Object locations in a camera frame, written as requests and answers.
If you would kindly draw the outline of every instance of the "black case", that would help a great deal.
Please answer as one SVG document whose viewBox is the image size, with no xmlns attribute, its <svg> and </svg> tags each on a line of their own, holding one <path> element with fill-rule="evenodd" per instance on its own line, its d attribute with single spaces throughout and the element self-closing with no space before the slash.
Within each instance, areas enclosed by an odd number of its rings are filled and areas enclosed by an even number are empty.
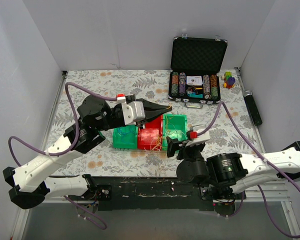
<svg viewBox="0 0 300 240">
<path fill-rule="evenodd" d="M 171 73 L 168 98 L 176 102 L 217 104 L 220 96 L 220 83 L 217 73 L 220 71 L 228 42 L 220 39 L 175 37 L 173 39 Z M 216 75 L 218 98 L 215 100 L 186 96 L 171 96 L 172 73 L 185 73 L 186 76 Z"/>
</svg>

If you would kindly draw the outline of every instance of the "white label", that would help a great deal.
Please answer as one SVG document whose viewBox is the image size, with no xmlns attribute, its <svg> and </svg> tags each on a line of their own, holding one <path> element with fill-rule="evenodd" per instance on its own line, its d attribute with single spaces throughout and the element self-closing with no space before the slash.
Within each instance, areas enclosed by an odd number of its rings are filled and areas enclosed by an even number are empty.
<svg viewBox="0 0 300 240">
<path fill-rule="evenodd" d="M 191 86 L 201 86 L 203 84 L 201 76 L 186 76 L 186 84 Z"/>
</svg>

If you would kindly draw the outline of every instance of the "poker chip case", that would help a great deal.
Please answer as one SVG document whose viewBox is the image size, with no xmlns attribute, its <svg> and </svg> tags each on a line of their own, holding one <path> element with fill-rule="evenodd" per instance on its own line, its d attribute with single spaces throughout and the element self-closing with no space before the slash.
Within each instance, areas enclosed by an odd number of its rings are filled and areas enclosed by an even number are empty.
<svg viewBox="0 0 300 240">
<path fill-rule="evenodd" d="M 168 98 L 176 102 L 184 102 L 187 108 L 202 108 L 204 104 L 217 104 L 220 99 L 220 84 L 217 73 L 220 71 L 228 41 L 221 39 L 210 39 L 210 38 L 195 38 L 195 37 L 175 37 L 172 45 L 172 56 L 171 56 L 171 73 L 169 79 L 169 91 Z M 176 73 L 185 73 L 186 76 L 201 76 L 203 86 L 198 87 L 198 97 L 189 96 L 188 91 L 182 93 L 184 88 L 178 88 L 176 92 Z M 210 95 L 204 95 L 204 76 L 209 75 L 216 77 L 216 84 L 212 83 L 210 91 L 214 94 L 213 98 Z M 199 103 L 200 107 L 189 105 L 189 103 Z"/>
</svg>

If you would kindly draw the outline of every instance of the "white wall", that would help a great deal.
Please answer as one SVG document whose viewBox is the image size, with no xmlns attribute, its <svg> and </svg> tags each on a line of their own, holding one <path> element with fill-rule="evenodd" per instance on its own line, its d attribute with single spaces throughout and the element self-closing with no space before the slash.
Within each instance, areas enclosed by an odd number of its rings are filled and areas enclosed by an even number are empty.
<svg viewBox="0 0 300 240">
<path fill-rule="evenodd" d="M 0 240 L 10 239 L 18 209 L 2 174 L 16 167 L 8 137 L 41 146 L 61 74 L 22 0 L 0 0 Z M 17 143 L 14 149 L 21 163 L 36 155 Z"/>
<path fill-rule="evenodd" d="M 275 1 L 241 70 L 263 120 L 266 151 L 300 141 L 300 0 Z M 300 226 L 300 194 L 288 186 Z"/>
<path fill-rule="evenodd" d="M 169 69 L 173 37 L 229 45 L 241 66 L 275 0 L 23 0 L 62 70 Z"/>
</svg>

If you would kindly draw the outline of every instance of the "floral tablecloth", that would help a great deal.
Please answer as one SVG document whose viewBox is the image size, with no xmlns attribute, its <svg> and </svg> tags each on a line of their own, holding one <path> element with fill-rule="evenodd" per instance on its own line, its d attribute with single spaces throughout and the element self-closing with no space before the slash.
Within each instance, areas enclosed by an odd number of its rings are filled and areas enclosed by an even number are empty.
<svg viewBox="0 0 300 240">
<path fill-rule="evenodd" d="M 234 70 L 227 71 L 232 72 L 237 84 L 231 89 L 221 87 L 221 99 L 229 108 L 239 129 L 259 150 L 236 72 Z M 115 97 L 118 93 L 135 94 L 137 98 L 144 98 L 162 105 L 171 105 L 173 114 L 187 115 L 188 127 L 199 124 L 207 126 L 215 114 L 217 105 L 204 105 L 202 109 L 190 109 L 184 107 L 181 102 L 168 100 L 169 76 L 170 71 L 168 70 L 72 70 L 68 72 L 66 81 L 79 84 L 103 96 Z M 70 88 L 70 94 L 76 107 L 87 96 L 85 92 L 74 87 Z M 109 104 L 111 107 L 115 105 L 114 102 Z M 47 146 L 52 145 L 73 123 L 73 114 L 66 93 L 63 91 Z M 209 132 L 211 139 L 206 143 L 202 152 L 204 158 L 219 153 L 253 154 L 253 151 L 232 126 L 223 108 Z M 175 157 L 167 158 L 166 152 L 114 149 L 112 147 L 113 130 L 104 131 L 102 134 L 106 137 L 105 141 L 84 156 L 60 168 L 55 175 L 176 176 L 176 168 L 180 161 Z"/>
</svg>

